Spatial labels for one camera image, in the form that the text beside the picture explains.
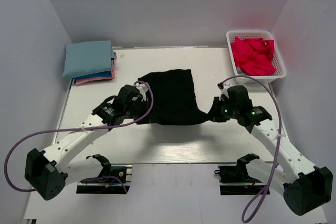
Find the black t-shirt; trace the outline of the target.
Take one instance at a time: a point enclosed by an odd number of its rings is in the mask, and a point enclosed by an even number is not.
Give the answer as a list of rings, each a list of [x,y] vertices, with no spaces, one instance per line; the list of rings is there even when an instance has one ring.
[[[197,106],[190,69],[151,72],[138,80],[148,83],[154,96],[151,112],[139,124],[189,126],[208,120]]]

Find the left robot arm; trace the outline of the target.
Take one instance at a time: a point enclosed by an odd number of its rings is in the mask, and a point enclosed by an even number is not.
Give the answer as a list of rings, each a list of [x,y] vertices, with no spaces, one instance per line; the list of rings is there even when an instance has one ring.
[[[84,160],[73,159],[95,140],[112,129],[125,127],[145,119],[154,105],[153,92],[148,83],[137,81],[125,85],[118,95],[106,98],[83,120],[79,128],[67,129],[67,135],[42,151],[31,150],[27,154],[25,179],[44,200],[55,198],[67,185],[82,182],[112,180],[124,185],[124,177],[113,173],[109,160],[93,154]]]

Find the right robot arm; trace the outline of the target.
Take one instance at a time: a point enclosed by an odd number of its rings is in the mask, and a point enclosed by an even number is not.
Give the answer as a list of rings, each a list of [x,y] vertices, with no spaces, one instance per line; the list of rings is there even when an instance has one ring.
[[[278,133],[271,115],[261,106],[253,106],[244,86],[219,84],[209,111],[213,122],[236,120],[273,155],[281,169],[273,169],[258,155],[250,153],[237,160],[235,166],[221,166],[215,173],[222,183],[267,183],[284,197],[290,210],[302,216],[331,200],[333,175],[327,167],[319,168],[304,157],[295,146]]]

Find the red t-shirt in basket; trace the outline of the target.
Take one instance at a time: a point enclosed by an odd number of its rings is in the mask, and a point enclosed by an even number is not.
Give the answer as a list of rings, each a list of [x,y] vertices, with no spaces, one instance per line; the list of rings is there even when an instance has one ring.
[[[250,76],[271,76],[276,72],[272,65],[275,52],[273,39],[239,39],[231,44],[235,65]]]

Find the pink folded t-shirt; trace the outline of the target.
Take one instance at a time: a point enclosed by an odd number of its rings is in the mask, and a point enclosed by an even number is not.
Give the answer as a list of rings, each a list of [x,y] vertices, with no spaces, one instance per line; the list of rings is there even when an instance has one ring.
[[[115,78],[115,75],[116,75],[115,66],[116,66],[116,61],[114,63],[114,70],[112,71],[112,76],[111,77],[93,77],[93,78],[77,79],[77,80],[75,80],[75,84],[77,86],[79,86],[79,85],[82,85],[82,84],[87,83],[87,82],[101,81],[101,80],[112,80],[112,79]]]

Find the white plastic basket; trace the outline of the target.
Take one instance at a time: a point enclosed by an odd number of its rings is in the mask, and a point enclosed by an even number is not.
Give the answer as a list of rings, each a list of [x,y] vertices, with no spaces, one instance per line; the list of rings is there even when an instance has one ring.
[[[233,66],[233,71],[235,75],[239,76],[250,76],[244,72],[242,72],[234,62],[233,58],[233,52],[231,49],[231,43],[235,41],[235,38],[238,37],[239,39],[251,39],[251,38],[262,38],[262,39],[273,39],[273,36],[270,32],[265,31],[265,30],[230,30],[226,33],[226,38],[227,38],[227,43],[228,43],[228,49],[229,49],[229,54]],[[280,55],[280,52],[277,48],[277,45],[275,43],[275,52],[274,52],[274,58],[272,60],[272,65],[275,67],[276,72],[271,75],[271,76],[251,76],[260,82],[264,84],[269,84],[273,82],[276,79],[281,79],[286,76],[286,69],[285,65],[283,63],[282,57]]]

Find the light blue folded t-shirt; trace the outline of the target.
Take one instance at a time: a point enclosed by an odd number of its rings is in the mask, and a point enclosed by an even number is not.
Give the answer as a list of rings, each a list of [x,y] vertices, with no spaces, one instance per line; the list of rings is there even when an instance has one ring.
[[[113,57],[110,40],[68,44],[62,76],[65,79],[73,79],[89,74],[110,72],[113,68]]]

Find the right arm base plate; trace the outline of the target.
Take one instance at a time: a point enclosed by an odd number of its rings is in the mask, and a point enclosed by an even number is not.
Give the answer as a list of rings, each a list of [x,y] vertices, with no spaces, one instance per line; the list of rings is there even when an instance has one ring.
[[[237,166],[232,164],[218,166],[214,174],[219,179],[221,196],[256,195],[266,185],[255,178],[243,177]]]

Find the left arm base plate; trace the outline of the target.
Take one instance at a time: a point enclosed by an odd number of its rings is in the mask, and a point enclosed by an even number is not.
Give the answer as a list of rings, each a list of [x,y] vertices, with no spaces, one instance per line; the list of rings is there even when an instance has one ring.
[[[77,183],[77,194],[125,195],[130,189],[132,165],[111,165],[99,175],[90,176]]]

